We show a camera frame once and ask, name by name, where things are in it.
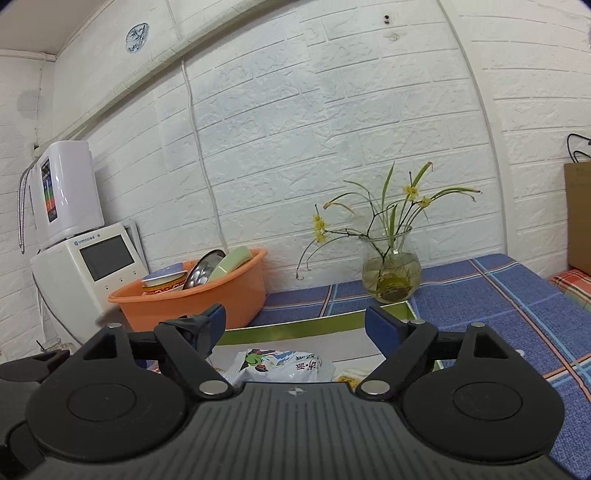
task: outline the display screen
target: display screen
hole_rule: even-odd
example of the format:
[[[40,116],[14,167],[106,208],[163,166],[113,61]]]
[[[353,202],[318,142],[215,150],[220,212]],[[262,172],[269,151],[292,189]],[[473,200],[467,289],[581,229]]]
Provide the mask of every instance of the display screen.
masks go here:
[[[80,253],[94,281],[105,278],[134,262],[121,235],[80,248]]]
[[[53,185],[51,184],[51,170],[49,159],[41,166],[41,179],[43,181],[43,196],[45,197],[45,208],[49,223],[57,218],[56,199],[53,196]]]

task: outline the black cable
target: black cable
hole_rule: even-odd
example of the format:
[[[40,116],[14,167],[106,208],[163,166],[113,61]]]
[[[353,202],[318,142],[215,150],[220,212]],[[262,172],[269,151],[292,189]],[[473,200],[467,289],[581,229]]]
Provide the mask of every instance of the black cable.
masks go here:
[[[575,150],[573,151],[573,157],[576,160],[575,163],[580,163],[579,159],[577,158],[577,153],[580,153],[581,155],[584,155],[585,157],[587,157],[589,160],[591,160],[591,155],[587,155],[585,152],[581,152],[580,150]]]
[[[583,140],[586,140],[587,142],[589,142],[588,144],[591,145],[591,138],[589,137],[585,137],[583,135],[579,135],[579,134],[568,134],[566,136],[566,148],[569,151],[569,156],[570,159],[574,162],[574,163],[579,163],[579,159],[577,158],[576,154],[580,153],[581,155],[584,155],[585,157],[589,158],[591,160],[591,155],[587,155],[585,152],[581,152],[580,150],[575,150],[574,153],[575,155],[573,155],[573,152],[570,151],[570,137],[578,137],[578,138],[582,138]]]

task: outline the table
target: table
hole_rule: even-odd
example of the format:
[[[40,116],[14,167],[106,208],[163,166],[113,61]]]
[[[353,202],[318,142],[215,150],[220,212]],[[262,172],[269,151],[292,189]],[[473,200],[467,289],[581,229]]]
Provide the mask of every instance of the table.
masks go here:
[[[376,304],[360,281],[270,294],[249,326],[335,315]],[[484,322],[558,391],[564,426],[551,456],[578,478],[591,475],[591,314],[506,255],[423,270],[410,300],[440,330]]]

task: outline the snack bag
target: snack bag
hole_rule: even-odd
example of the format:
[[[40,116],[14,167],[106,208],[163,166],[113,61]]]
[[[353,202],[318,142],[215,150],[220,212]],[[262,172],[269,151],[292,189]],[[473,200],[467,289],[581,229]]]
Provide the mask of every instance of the snack bag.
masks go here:
[[[237,387],[244,382],[330,382],[334,373],[332,362],[314,353],[253,348],[238,353],[223,375]]]
[[[362,370],[359,368],[348,368],[343,370],[338,375],[335,375],[333,381],[335,382],[346,382],[349,384],[351,390],[355,391],[355,388],[371,373],[371,371]]]

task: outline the green plate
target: green plate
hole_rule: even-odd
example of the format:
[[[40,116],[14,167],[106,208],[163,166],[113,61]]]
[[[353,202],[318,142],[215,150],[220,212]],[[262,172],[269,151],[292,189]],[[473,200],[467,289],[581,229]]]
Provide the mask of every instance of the green plate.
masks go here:
[[[413,320],[416,318],[410,304],[406,301],[384,305],[382,307],[400,320]],[[277,323],[276,325],[264,325],[260,327],[246,327],[234,330],[226,330],[218,345],[255,345],[262,342],[276,342],[278,340],[291,340],[328,333],[346,332],[365,326],[365,310],[342,313],[310,320],[299,320],[290,323]]]
[[[206,283],[216,281],[218,278],[222,278],[224,275],[233,272],[241,265],[252,259],[251,251],[246,247],[236,247],[228,255],[220,260],[217,267],[213,269],[211,275],[207,279]]]

